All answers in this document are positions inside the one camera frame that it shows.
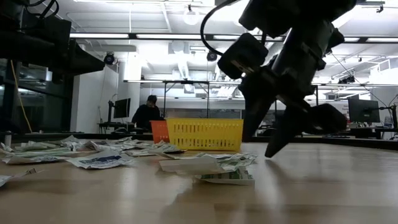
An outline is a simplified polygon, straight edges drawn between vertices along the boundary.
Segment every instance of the man sitting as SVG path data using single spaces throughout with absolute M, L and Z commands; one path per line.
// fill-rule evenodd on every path
M 141 105 L 131 122 L 136 124 L 137 128 L 152 130 L 150 121 L 162 121 L 159 108 L 156 106 L 157 97 L 155 95 L 148 96 L 147 103 Z

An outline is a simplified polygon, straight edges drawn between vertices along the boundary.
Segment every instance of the plastic basket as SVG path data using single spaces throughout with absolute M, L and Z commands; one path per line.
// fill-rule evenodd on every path
M 152 126 L 152 134 L 155 143 L 159 143 L 161 140 L 170 142 L 166 121 L 150 121 L 150 125 Z
M 187 150 L 238 151 L 242 143 L 241 119 L 167 119 L 170 143 Z

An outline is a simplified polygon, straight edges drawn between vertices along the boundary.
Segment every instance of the yellow basket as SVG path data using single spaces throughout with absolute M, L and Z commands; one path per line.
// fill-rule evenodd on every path
M 243 120 L 168 118 L 170 143 L 180 149 L 238 151 Z

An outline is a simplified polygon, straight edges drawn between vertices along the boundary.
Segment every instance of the yellow cable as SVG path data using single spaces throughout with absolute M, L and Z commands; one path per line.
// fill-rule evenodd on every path
M 29 120 L 27 119 L 27 116 L 26 116 L 26 113 L 25 113 L 24 105 L 22 104 L 21 96 L 20 96 L 19 91 L 18 91 L 18 81 L 17 81 L 17 77 L 16 77 L 16 75 L 15 75 L 14 62 L 12 62 L 12 60 L 11 60 L 11 68 L 12 68 L 12 74 L 14 75 L 15 88 L 17 89 L 18 99 L 19 99 L 19 103 L 21 104 L 22 112 L 24 113 L 24 117 L 25 117 L 27 126 L 29 127 L 30 133 L 33 133 L 33 132 L 32 132 L 32 128 L 30 127 Z

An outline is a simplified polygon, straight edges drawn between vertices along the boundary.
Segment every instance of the desk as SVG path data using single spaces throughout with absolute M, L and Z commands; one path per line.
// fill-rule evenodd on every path
M 29 168 L 45 170 L 0 188 L 1 223 L 332 224 L 396 220 L 398 153 L 292 143 L 275 158 L 265 159 L 265 148 L 264 143 L 242 145 L 243 152 L 259 156 L 248 167 L 256 186 L 194 182 L 188 175 L 161 171 L 162 158 L 157 156 L 140 157 L 132 167 L 105 170 L 84 170 L 68 162 L 0 163 L 1 175 Z
M 118 128 L 126 128 L 127 129 L 128 126 L 128 131 L 130 133 L 137 133 L 137 134 L 144 134 L 144 132 L 148 132 L 148 130 L 145 130 L 143 128 L 135 128 L 135 126 L 133 124 L 122 124 L 122 123 L 99 123 L 98 127 L 99 127 L 99 133 L 100 134 L 106 134 L 106 129 L 107 128 L 114 128 L 114 129 L 118 129 Z
M 364 128 L 351 128 L 351 134 L 356 138 L 376 138 L 382 139 L 382 133 L 385 132 L 398 132 L 394 128 L 377 128 L 377 127 L 364 127 Z

